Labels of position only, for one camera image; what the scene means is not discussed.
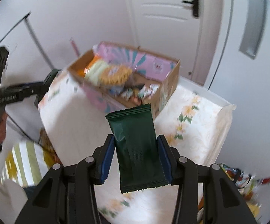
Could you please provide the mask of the pink handled tool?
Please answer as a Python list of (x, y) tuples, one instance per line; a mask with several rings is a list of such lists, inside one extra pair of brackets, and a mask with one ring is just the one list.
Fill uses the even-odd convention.
[(73, 48), (76, 56), (79, 58), (80, 57), (80, 51), (79, 51), (78, 46), (76, 45), (76, 43), (75, 43), (75, 41), (74, 41), (73, 38), (70, 39), (70, 43), (72, 45), (72, 48)]

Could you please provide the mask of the cardboard box with pink lining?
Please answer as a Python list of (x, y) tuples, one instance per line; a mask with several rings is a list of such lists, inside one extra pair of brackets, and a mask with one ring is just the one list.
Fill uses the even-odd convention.
[(103, 41), (71, 63), (68, 71), (97, 108), (111, 112), (150, 104), (153, 117), (176, 90), (180, 60)]

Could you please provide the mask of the yellow potato chips bag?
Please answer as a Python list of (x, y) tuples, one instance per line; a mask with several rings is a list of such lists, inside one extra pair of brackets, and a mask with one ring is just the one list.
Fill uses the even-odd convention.
[(256, 218), (260, 214), (261, 204), (257, 201), (257, 195), (253, 191), (251, 192), (240, 192), (243, 199), (246, 201), (248, 208), (252, 212), (253, 216)]

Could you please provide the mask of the white panel door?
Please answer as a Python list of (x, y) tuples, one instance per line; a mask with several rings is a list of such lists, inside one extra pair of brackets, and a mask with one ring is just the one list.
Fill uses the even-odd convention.
[(181, 62), (180, 75), (205, 85), (217, 47), (223, 0), (126, 0), (135, 45)]

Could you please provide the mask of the orange snack packet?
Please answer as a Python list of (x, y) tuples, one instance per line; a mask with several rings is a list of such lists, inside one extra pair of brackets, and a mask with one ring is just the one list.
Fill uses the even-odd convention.
[(79, 69), (77, 71), (77, 75), (81, 77), (85, 77), (85, 75), (89, 72), (90, 68), (99, 60), (101, 59), (100, 56), (95, 55), (94, 58), (90, 61), (90, 63), (83, 69)]

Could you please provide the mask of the yellow waffle chips bag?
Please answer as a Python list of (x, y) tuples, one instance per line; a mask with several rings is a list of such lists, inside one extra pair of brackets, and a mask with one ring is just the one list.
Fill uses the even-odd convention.
[(100, 75), (100, 83), (105, 86), (119, 86), (125, 84), (133, 70), (125, 65), (112, 65)]

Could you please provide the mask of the floral cream tablecloth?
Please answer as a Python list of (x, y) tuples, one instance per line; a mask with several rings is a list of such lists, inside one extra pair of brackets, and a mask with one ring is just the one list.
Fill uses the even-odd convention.
[[(155, 131), (196, 164), (214, 163), (232, 124), (235, 105), (184, 78), (154, 120)], [(111, 133), (106, 111), (67, 71), (52, 83), (39, 104), (45, 131), (63, 165), (77, 164), (104, 144)], [(113, 159), (108, 179), (95, 186), (97, 207), (111, 223), (171, 223), (177, 186), (122, 194), (119, 166)]]

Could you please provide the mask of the white red small sachet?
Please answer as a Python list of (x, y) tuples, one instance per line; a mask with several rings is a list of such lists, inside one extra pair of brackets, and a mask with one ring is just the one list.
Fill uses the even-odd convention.
[(145, 99), (151, 99), (159, 89), (159, 86), (159, 84), (150, 84), (149, 86), (144, 85), (138, 92), (138, 98), (142, 101)]

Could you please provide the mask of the dark green snack packet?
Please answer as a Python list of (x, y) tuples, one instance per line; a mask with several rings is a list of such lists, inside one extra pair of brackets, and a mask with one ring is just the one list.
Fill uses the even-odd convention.
[(151, 105), (111, 112), (106, 119), (115, 138), (120, 191), (124, 194), (167, 185)]

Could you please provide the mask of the pale yellow snack packet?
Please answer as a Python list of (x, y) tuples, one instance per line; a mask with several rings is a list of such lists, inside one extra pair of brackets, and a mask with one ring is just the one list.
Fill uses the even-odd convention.
[(94, 86), (99, 86), (101, 73), (109, 67), (108, 62), (99, 59), (88, 69), (84, 79)]

